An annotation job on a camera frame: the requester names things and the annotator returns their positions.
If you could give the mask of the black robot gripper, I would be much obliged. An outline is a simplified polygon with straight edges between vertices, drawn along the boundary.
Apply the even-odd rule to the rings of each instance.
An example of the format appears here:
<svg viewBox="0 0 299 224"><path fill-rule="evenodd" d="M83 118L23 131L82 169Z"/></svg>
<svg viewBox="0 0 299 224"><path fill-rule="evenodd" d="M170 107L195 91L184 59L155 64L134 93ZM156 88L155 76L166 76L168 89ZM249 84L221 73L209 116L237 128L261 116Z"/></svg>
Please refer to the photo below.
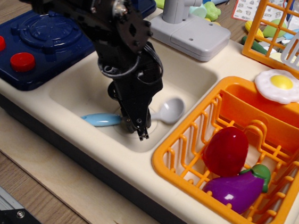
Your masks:
<svg viewBox="0 0 299 224"><path fill-rule="evenodd" d="M149 139L149 105L163 88L163 66L153 45L147 42L137 54L105 46L98 50L98 67L111 78L108 94L121 107L121 120L128 133L138 133L140 141Z"/></svg>

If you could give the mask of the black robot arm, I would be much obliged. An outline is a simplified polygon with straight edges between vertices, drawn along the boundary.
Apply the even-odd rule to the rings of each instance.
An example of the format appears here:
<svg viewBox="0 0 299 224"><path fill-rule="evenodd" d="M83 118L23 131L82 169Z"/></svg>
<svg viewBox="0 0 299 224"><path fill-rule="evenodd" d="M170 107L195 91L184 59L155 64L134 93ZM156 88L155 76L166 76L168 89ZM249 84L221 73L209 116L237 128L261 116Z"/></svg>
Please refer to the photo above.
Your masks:
<svg viewBox="0 0 299 224"><path fill-rule="evenodd" d="M129 132L148 138L149 105L162 89L163 66L149 38L150 22L131 0L19 0L38 14L72 18L93 42L98 67L111 78L109 96L118 101Z"/></svg>

